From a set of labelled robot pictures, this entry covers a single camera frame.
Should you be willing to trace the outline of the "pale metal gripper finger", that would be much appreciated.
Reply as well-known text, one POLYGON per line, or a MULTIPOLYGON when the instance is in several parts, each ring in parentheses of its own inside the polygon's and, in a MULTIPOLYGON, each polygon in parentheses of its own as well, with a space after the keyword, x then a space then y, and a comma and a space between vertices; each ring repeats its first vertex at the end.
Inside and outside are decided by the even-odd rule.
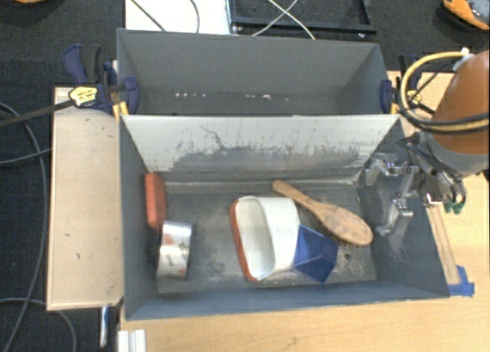
POLYGON ((414 212, 409 207, 409 199, 412 194, 404 194, 401 191, 395 194, 387 208, 386 223, 376 227, 379 236, 404 236, 414 212))
POLYGON ((364 182, 372 186, 380 175, 384 177, 406 175, 409 179, 413 179, 419 173, 420 168, 416 165, 407 161, 398 163, 396 155, 375 152, 364 169, 364 182))

